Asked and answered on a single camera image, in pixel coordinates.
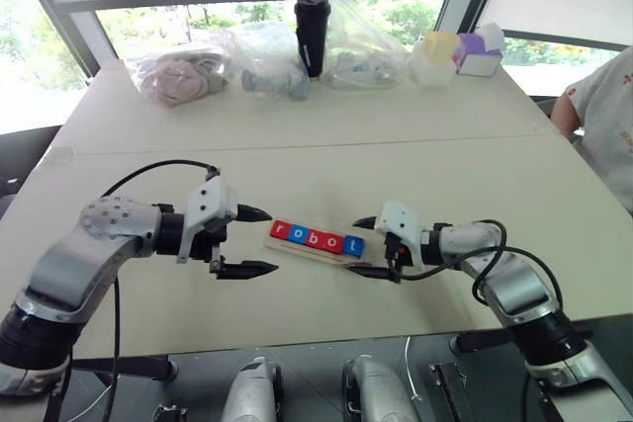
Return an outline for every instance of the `red letter block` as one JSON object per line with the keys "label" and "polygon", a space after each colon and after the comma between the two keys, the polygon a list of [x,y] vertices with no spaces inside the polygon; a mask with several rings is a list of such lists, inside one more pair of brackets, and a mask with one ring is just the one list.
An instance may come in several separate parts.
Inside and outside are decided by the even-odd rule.
{"label": "red letter block", "polygon": [[308,240],[306,241],[306,245],[313,247],[315,249],[322,249],[325,246],[325,239],[327,238],[327,233],[310,230],[308,233]]}
{"label": "red letter block", "polygon": [[343,236],[338,234],[326,234],[323,249],[332,254],[340,254],[343,251]]}
{"label": "red letter block", "polygon": [[282,221],[281,219],[275,219],[273,226],[270,228],[270,235],[278,239],[288,239],[290,234],[290,222]]}

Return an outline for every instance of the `window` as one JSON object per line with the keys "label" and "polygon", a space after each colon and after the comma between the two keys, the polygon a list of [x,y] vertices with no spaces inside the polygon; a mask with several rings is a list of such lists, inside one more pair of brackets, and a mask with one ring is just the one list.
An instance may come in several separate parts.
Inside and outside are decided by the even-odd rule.
{"label": "window", "polygon": [[[444,0],[358,0],[376,27],[411,48],[433,30]],[[295,27],[295,1],[239,2],[97,12],[117,54],[139,57],[166,46],[203,42],[209,32],[277,20]]]}
{"label": "window", "polygon": [[617,54],[606,49],[506,38],[501,64],[525,94],[560,96],[567,86]]}
{"label": "window", "polygon": [[0,0],[0,133],[63,124],[85,81],[38,0]]}

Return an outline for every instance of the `bag of items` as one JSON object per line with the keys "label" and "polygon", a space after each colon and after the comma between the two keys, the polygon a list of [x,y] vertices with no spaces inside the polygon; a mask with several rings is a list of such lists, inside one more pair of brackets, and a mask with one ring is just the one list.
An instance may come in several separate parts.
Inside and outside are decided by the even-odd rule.
{"label": "bag of items", "polygon": [[128,64],[141,94],[162,106],[176,106],[222,91],[226,85],[232,39],[218,33],[209,44],[151,54]]}
{"label": "bag of items", "polygon": [[321,79],[337,89],[382,89],[406,76],[407,51],[371,25],[355,0],[331,6]]}
{"label": "bag of items", "polygon": [[306,99],[308,74],[297,37],[283,22],[265,21],[231,27],[235,51],[232,77],[244,91],[264,97]]}

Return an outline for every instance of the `black tumbler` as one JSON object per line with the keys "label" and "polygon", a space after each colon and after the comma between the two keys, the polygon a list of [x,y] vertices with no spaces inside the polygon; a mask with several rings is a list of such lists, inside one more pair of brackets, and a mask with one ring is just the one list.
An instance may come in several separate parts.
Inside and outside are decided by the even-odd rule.
{"label": "black tumbler", "polygon": [[297,0],[295,4],[299,55],[311,78],[318,78],[323,70],[329,11],[327,0]]}

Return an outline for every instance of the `white table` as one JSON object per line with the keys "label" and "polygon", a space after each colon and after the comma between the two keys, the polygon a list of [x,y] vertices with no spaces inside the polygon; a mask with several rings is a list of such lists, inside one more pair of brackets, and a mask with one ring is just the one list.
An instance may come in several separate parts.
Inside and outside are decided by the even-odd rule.
{"label": "white table", "polygon": [[[303,103],[229,89],[162,109],[143,98],[119,62],[104,68],[0,221],[0,308],[36,260],[112,183],[149,162],[190,158],[222,166],[242,203],[315,227],[351,230],[387,199],[429,223],[493,217],[509,243],[535,252],[558,276],[572,318],[633,311],[630,216],[538,108],[500,70],[457,77],[449,91],[412,84],[339,92],[311,84]],[[182,210],[203,179],[169,167],[122,194]],[[223,282],[203,263],[154,256],[121,271],[124,355],[424,334],[497,327],[456,272],[394,285],[263,246],[267,223],[232,223],[230,262],[261,259],[280,270]],[[382,262],[382,240],[368,239]],[[29,238],[29,245],[21,243]],[[76,347],[112,352],[105,299]]]}
{"label": "white table", "polygon": [[[432,223],[493,217],[508,242],[542,257],[557,275],[574,319],[633,310],[633,223],[558,135],[180,153],[68,155],[54,149],[0,221],[0,307],[33,263],[91,199],[146,163],[176,157],[222,166],[239,200],[340,231],[383,200],[408,203]],[[182,210],[203,173],[168,167],[122,190]],[[123,354],[165,354],[257,345],[425,334],[497,327],[457,272],[394,285],[263,247],[267,224],[232,223],[224,253],[280,266],[247,282],[217,281],[203,263],[155,256],[126,264]],[[368,237],[369,258],[382,240]],[[25,236],[33,236],[22,246]],[[84,330],[78,358],[112,352],[108,296]]]}
{"label": "white table", "polygon": [[554,134],[556,129],[499,70],[458,76],[448,91],[412,82],[379,91],[311,84],[303,102],[228,88],[177,108],[145,99],[123,64],[103,68],[53,145],[76,153],[228,150]]}

